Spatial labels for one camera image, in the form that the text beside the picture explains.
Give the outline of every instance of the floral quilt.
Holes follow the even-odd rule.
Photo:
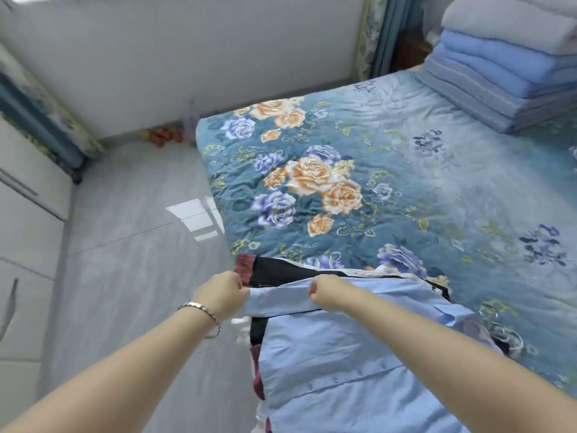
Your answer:
[[[399,72],[203,119],[197,142],[232,254],[450,283],[576,394],[577,113],[500,135]]]

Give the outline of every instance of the bracelet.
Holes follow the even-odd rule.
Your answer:
[[[214,336],[206,336],[205,339],[214,339],[215,337],[217,337],[220,334],[220,322],[218,321],[218,319],[216,318],[214,313],[208,309],[208,307],[206,307],[202,304],[199,304],[198,302],[187,302],[186,304],[183,304],[180,307],[178,307],[177,311],[180,310],[181,308],[184,308],[184,307],[198,308],[199,310],[202,310],[206,314],[208,314],[216,322],[216,325],[218,326],[218,332]]]

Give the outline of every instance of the light blue shirt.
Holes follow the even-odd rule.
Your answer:
[[[490,346],[471,310],[425,284],[349,280]],[[468,432],[368,330],[343,313],[318,310],[307,295],[310,281],[251,289],[243,309],[274,316],[258,359],[273,433]]]

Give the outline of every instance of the stack of folded blankets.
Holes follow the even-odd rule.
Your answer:
[[[577,0],[455,0],[419,80],[499,133],[577,107]]]

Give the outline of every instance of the forearm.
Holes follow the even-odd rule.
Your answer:
[[[564,432],[575,422],[573,400],[479,342],[367,290],[347,304],[472,432]]]
[[[214,327],[184,308],[38,402],[2,433],[141,431],[195,347]]]

